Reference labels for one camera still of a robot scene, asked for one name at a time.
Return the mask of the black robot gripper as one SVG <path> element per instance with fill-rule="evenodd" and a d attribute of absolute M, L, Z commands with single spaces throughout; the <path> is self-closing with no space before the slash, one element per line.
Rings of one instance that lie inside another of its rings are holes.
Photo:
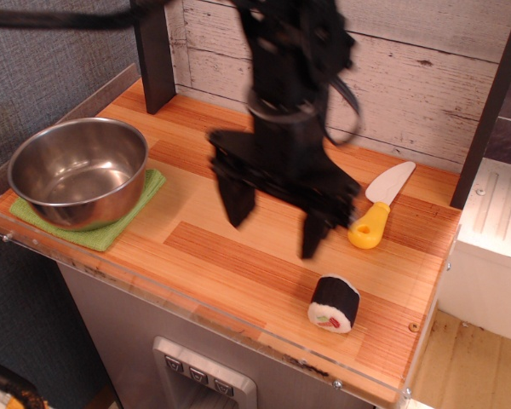
<path fill-rule="evenodd" d="M 228 221 L 238 228 L 262 191 L 302 209 L 301 258 L 310 259 L 331 229 L 353 222 L 360 185 L 327 155 L 322 114 L 252 115 L 251 132 L 215 130 L 212 169 Z"/>

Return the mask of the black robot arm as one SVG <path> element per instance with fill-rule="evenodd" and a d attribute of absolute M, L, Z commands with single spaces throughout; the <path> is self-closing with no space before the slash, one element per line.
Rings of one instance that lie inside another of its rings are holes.
<path fill-rule="evenodd" d="M 350 224 L 359 184 L 326 154 L 330 89 L 358 102 L 341 81 L 353 38 L 332 1 L 238 1 L 252 54 L 247 106 L 253 131 L 215 130 L 215 172 L 229 222 L 240 225 L 264 192 L 305 212 L 301 256 Z"/>

